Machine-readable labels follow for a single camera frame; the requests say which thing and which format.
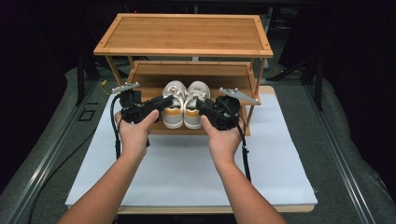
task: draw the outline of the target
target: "dark background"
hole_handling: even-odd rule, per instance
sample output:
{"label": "dark background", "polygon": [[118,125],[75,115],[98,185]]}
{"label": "dark background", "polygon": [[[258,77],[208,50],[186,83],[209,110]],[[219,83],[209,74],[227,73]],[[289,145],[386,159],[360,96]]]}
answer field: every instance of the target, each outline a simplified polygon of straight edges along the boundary
{"label": "dark background", "polygon": [[[16,0],[0,6],[2,133],[0,190],[15,174],[47,126],[66,88],[64,74],[90,55],[119,12],[193,13],[193,1]],[[254,4],[204,2],[199,13],[266,14]],[[284,7],[277,1],[275,7]],[[290,67],[329,37],[320,53],[324,76],[345,109],[361,156],[396,194],[396,6],[392,1],[310,1],[299,7],[280,63]],[[326,27],[335,22],[333,32]]]}

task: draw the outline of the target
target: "forearm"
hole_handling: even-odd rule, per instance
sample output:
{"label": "forearm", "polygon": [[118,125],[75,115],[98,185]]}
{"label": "forearm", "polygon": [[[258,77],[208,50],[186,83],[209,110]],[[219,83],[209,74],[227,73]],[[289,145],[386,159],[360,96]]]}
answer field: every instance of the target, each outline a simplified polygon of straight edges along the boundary
{"label": "forearm", "polygon": [[217,164],[216,168],[237,223],[286,223],[275,208],[251,185],[235,163]]}
{"label": "forearm", "polygon": [[137,157],[120,156],[59,223],[111,223],[139,164]]}

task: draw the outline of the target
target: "white sneaker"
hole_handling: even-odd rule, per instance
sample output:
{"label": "white sneaker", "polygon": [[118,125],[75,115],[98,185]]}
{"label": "white sneaker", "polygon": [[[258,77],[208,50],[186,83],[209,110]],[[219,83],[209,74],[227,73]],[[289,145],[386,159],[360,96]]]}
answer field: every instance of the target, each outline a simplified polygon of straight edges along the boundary
{"label": "white sneaker", "polygon": [[202,126],[199,110],[196,108],[197,99],[204,101],[210,98],[210,89],[202,81],[191,83],[186,93],[184,103],[184,124],[190,129],[199,129]]}
{"label": "white sneaker", "polygon": [[163,124],[168,129],[176,129],[183,124],[183,109],[186,87],[180,81],[171,81],[163,89],[163,96],[173,95],[173,104],[162,112]]}

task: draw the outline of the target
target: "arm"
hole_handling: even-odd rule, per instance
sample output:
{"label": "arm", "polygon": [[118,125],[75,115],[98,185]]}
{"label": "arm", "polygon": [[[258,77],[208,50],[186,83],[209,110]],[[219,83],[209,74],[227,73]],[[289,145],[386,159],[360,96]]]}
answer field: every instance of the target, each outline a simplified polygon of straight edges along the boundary
{"label": "arm", "polygon": [[286,223],[285,219],[253,187],[234,161],[241,141],[236,128],[218,131],[206,116],[202,125],[209,136],[209,148],[236,221],[242,223]]}
{"label": "arm", "polygon": [[[122,154],[93,187],[59,220],[59,223],[111,223],[131,185],[134,174],[146,155],[149,126],[158,118],[151,112],[138,124],[120,124]],[[116,114],[119,123],[121,114]]]}

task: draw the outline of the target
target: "hand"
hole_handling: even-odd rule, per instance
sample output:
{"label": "hand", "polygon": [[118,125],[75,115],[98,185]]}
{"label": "hand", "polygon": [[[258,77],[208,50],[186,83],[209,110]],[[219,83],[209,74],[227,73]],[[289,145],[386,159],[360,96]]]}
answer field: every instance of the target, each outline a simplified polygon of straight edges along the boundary
{"label": "hand", "polygon": [[[241,142],[241,135],[238,129],[232,128],[227,131],[219,131],[208,120],[207,116],[201,116],[201,122],[204,130],[209,136],[209,148],[212,155],[213,162],[218,167],[226,163],[235,163],[234,155]],[[238,125],[244,130],[242,120],[239,120]]]}
{"label": "hand", "polygon": [[[149,127],[157,120],[158,110],[153,110],[142,121],[137,124],[128,123],[122,120],[119,127],[120,140],[122,142],[121,156],[137,156],[143,160],[146,155],[146,143],[148,141]],[[122,115],[116,113],[115,120],[119,124]]]}

